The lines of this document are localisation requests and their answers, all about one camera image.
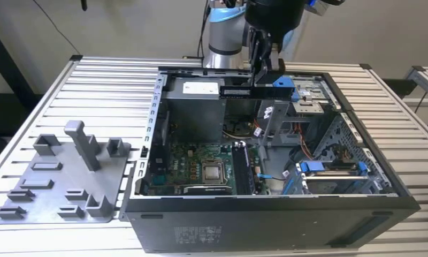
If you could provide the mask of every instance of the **aluminum table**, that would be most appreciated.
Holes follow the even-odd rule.
[[[193,59],[84,57],[69,61],[0,155],[0,206],[32,160],[41,133],[69,141],[64,125],[85,123],[97,141],[121,137],[140,154],[159,66],[200,66]],[[287,63],[288,70],[329,72],[356,115],[409,188],[421,210],[360,249],[200,253],[196,256],[428,256],[428,128],[372,70],[360,65]],[[125,177],[116,207],[121,206]],[[144,256],[129,223],[0,225],[0,256]],[[185,254],[163,254],[185,256]]]

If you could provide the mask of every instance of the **green circuit board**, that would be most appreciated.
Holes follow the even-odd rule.
[[[257,149],[249,148],[252,166],[260,165]],[[168,172],[164,177],[153,175],[149,195],[181,195],[187,186],[205,185],[203,183],[203,163],[221,162],[223,182],[219,186],[229,186],[236,194],[236,181],[229,145],[172,145],[168,161]]]

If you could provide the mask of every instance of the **motherboard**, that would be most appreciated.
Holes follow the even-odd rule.
[[[167,172],[152,174],[148,195],[183,195],[197,186],[237,194],[232,149],[232,145],[172,145]],[[257,148],[249,147],[247,151],[251,172],[259,171]]]

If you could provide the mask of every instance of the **red wire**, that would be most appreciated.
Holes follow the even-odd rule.
[[[259,123],[257,123],[257,120],[256,120],[256,119],[253,119],[253,124],[255,124],[255,126],[256,126],[257,128],[260,128],[260,126],[259,126]]]
[[[308,146],[307,146],[307,143],[304,141],[304,137],[303,137],[303,131],[301,131],[301,124],[299,123],[297,124],[297,129],[300,131],[300,144],[301,144],[301,150],[304,152],[304,155],[309,158],[309,160],[312,160],[312,155],[309,153],[309,150],[308,150]]]

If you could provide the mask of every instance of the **robotic end effector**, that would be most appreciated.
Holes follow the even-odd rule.
[[[345,0],[320,0],[340,5]],[[316,0],[248,0],[245,20],[249,31],[251,86],[271,84],[284,74],[285,64],[279,58],[285,33],[300,25],[304,7]]]

